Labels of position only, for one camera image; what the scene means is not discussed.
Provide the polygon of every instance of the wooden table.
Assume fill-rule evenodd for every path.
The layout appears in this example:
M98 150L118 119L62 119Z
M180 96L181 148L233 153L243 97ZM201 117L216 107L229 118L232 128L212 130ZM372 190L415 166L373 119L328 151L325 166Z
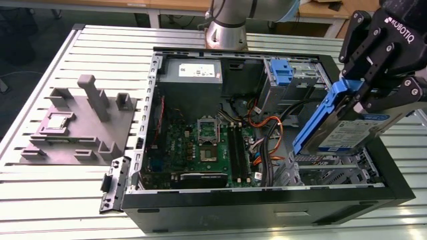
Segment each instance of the wooden table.
M0 0L4 7L148 14L152 28L160 28L161 14L204 16L209 5L210 0ZM299 16L293 22L329 24L324 37L335 38L349 13L312 1L299 7Z

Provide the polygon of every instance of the power supply label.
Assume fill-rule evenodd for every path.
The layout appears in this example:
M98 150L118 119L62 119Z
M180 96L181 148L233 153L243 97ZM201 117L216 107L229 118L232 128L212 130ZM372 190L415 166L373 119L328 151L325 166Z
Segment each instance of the power supply label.
M178 77L214 78L214 65L182 63L178 65L177 75Z
M341 152L352 149L369 135L369 130L389 118L388 115L369 115L355 121L340 121L336 128L319 145L321 152Z

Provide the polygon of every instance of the ram slot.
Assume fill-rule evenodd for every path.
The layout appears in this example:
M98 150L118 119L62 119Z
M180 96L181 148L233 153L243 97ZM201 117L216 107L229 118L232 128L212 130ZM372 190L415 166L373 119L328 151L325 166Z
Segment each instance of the ram slot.
M240 178L245 181L248 177L248 161L245 154L245 143L241 136L241 127L236 127L233 130L233 140L235 140L235 149L236 149L236 157L239 162L239 172Z
M232 181L237 181L240 178L240 166L239 166L239 155L236 150L236 142L235 142L235 126L229 126L226 130L228 137L228 156L229 156L229 165L231 165L231 179Z

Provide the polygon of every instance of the metal bracket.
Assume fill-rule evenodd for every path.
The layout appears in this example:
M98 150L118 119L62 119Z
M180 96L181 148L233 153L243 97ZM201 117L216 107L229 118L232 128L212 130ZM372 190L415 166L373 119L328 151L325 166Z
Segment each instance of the metal bracket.
M101 180L100 190L104 192L98 214L122 213L121 201L125 192L130 158L118 157L110 162L109 172Z

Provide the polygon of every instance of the label sticker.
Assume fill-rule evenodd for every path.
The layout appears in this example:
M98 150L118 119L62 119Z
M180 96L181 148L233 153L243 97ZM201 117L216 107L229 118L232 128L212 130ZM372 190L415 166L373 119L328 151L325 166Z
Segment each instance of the label sticker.
M132 7L146 7L146 4L141 4L141 3L128 3L126 5Z
M260 172L255 172L253 178L255 178L256 180L263 180L263 174L261 174Z
M182 63L178 65L177 75L180 77L214 78L214 65Z
M261 109L260 109L257 106L253 107L253 111L255 111L257 114L261 113Z
M381 124L381 120L340 121L336 128L319 145L321 152L340 152L352 149L369 135L369 129Z

